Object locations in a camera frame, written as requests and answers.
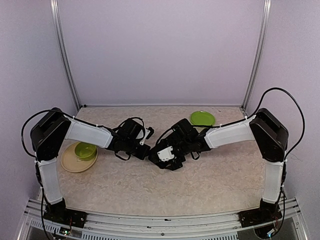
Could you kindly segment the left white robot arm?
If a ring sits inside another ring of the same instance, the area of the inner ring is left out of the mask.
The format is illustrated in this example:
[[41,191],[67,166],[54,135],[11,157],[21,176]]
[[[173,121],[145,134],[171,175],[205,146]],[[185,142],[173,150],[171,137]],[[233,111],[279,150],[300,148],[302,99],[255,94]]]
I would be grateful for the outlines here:
[[36,159],[36,169],[46,200],[46,212],[63,223],[70,218],[60,191],[57,174],[57,157],[64,140],[95,145],[114,152],[125,152],[128,157],[144,160],[150,146],[145,144],[154,130],[146,128],[140,117],[130,117],[119,126],[109,128],[77,119],[54,107],[45,114],[30,131],[30,139]]

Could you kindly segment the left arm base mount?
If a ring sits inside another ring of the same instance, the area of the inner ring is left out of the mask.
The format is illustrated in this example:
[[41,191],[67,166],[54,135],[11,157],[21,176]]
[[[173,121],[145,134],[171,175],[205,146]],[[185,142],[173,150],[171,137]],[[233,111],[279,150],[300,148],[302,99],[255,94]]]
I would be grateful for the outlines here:
[[87,213],[66,207],[64,199],[55,204],[46,204],[44,219],[69,227],[84,228]]

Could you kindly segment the black tool pouch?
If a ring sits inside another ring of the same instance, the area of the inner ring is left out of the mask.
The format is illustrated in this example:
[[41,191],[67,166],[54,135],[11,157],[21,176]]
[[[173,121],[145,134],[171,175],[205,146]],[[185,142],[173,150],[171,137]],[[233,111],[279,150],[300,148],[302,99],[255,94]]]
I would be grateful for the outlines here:
[[151,161],[153,164],[157,165],[160,169],[164,169],[163,162],[160,162],[157,157],[157,152],[163,150],[169,146],[173,147],[173,153],[175,157],[177,157],[177,151],[175,150],[175,146],[177,144],[177,140],[175,139],[175,133],[172,132],[167,137],[161,139],[155,146],[150,150],[148,160]]

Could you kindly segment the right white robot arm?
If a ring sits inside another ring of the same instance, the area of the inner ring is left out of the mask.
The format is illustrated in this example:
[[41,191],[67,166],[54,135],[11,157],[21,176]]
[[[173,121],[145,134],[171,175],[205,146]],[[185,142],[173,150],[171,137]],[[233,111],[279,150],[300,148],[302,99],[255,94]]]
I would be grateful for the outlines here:
[[255,141],[265,161],[264,190],[256,218],[266,222],[271,218],[280,200],[285,180],[285,162],[288,149],[287,128],[266,108],[235,123],[212,127],[198,132],[187,119],[173,126],[172,133],[157,143],[155,154],[161,167],[179,169],[188,154],[208,152],[222,146]]

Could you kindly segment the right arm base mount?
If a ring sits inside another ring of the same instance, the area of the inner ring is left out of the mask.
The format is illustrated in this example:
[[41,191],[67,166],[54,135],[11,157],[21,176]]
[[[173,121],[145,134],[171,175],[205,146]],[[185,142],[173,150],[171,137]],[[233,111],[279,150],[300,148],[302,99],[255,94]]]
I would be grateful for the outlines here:
[[276,218],[281,219],[283,217],[279,208],[274,212],[271,212],[269,209],[254,208],[240,211],[238,216],[242,228],[272,222]]

